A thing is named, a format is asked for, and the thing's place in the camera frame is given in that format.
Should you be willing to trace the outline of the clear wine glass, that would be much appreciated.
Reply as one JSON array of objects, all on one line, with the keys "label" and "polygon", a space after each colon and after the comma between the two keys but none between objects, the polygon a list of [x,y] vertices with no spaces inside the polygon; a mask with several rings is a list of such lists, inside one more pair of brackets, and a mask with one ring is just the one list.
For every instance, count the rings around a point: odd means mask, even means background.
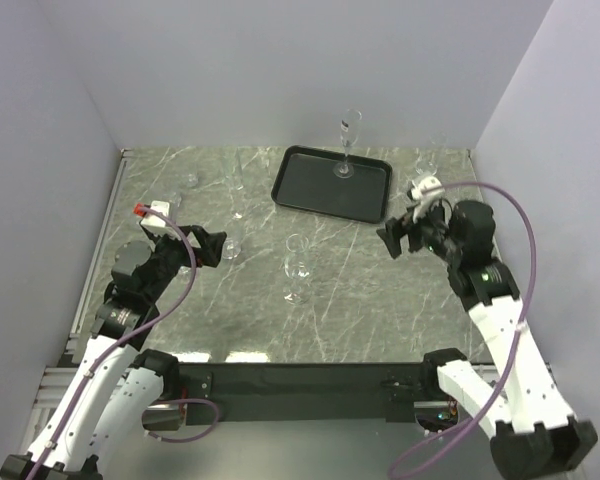
[{"label": "clear wine glass", "polygon": [[297,305],[304,303],[309,295],[309,241],[305,236],[295,233],[287,238],[285,246],[284,272],[287,283],[283,290],[284,299]]}]

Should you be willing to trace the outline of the champagne flute with dark mark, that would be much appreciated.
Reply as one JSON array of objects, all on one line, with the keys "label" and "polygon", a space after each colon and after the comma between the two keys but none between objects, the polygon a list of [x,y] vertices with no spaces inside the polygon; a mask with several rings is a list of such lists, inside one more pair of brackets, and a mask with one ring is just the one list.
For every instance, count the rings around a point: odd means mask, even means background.
[{"label": "champagne flute with dark mark", "polygon": [[340,123],[340,139],[343,148],[343,159],[334,167],[334,174],[339,178],[350,178],[354,174],[353,166],[349,162],[352,148],[357,143],[362,114],[359,110],[348,109]]}]

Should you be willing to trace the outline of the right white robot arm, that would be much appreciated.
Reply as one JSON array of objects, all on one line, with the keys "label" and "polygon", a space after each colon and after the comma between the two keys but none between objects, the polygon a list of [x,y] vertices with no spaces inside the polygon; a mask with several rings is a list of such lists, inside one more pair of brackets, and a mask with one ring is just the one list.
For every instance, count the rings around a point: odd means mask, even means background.
[{"label": "right white robot arm", "polygon": [[378,230],[390,255],[427,249],[447,265],[449,284],[481,333],[499,374],[490,386],[458,350],[425,355],[420,386],[432,399],[456,401],[469,419],[444,431],[448,443],[410,479],[441,460],[475,428],[489,439],[504,479],[539,479],[576,470],[598,441],[594,425],[577,418],[547,368],[526,321],[527,300],[509,268],[494,253],[493,210],[475,200],[458,202],[450,214],[438,203],[412,206]]}]

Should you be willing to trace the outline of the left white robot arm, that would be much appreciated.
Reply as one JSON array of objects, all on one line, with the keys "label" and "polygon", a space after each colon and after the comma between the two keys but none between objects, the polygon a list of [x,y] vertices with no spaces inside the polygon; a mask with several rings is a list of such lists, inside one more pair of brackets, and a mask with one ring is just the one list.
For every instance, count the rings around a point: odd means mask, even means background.
[{"label": "left white robot arm", "polygon": [[180,269],[217,267],[227,235],[197,225],[145,234],[116,251],[79,368],[27,451],[5,459],[1,478],[100,479],[148,407],[183,402],[178,359],[143,345]]}]

